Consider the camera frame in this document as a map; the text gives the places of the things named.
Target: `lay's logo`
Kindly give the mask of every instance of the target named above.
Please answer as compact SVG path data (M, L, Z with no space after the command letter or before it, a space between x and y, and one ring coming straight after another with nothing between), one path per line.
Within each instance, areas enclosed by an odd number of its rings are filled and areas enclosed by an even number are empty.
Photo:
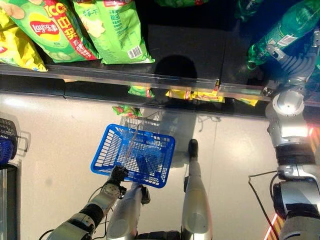
M7 51L8 49L5 48L4 46L0 46L0 54L3 54L5 51Z
M59 34L59 29L53 21L32 21L30 22L30 26L32 27L33 31L39 36L42 34Z
M123 6L132 2L132 0L103 0L105 7Z
M29 15L29 22L30 27L39 37L53 42L60 40L59 28L50 18L39 13L32 13Z

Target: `bottle label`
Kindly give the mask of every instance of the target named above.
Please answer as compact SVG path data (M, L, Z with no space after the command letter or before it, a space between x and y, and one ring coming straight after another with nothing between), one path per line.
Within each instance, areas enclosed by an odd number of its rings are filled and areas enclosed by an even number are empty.
M293 43L296 39L298 38L290 35L285 35L280 41L277 42L277 44L286 47L289 44Z
M276 25L265 37L267 44L276 45L279 48L286 47L297 40L297 37L284 35L281 31L281 24Z

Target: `blue shopping basket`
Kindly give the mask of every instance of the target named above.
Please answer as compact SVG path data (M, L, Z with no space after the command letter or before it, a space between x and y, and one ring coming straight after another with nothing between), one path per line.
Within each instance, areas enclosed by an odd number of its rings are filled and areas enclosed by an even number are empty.
M162 188L166 185L175 150L172 136L110 124L91 163L96 174L109 175L124 166L126 180Z

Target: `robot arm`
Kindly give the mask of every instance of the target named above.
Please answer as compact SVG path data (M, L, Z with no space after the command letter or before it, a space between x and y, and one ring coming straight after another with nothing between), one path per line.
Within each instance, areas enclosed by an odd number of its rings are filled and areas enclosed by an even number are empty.
M281 240L319 240L320 238L320 166L315 163L307 123L303 117L305 83L315 69L319 54L319 31L304 58L291 57L268 45L269 53L288 74L289 84L266 108L270 122L268 132L276 151L278 176L273 186L276 213L286 219Z
M101 192L95 196L79 213L58 226L48 240L91 240L92 234L107 215L118 198L122 198L126 189L120 186L128 176L128 170L115 166Z

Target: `black basket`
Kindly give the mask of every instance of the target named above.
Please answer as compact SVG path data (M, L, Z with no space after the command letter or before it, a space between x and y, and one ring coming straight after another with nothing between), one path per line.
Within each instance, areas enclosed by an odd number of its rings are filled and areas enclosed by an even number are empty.
M8 139L13 144L11 159L14 159L18 148L18 134L16 125L13 121L0 118L0 138Z

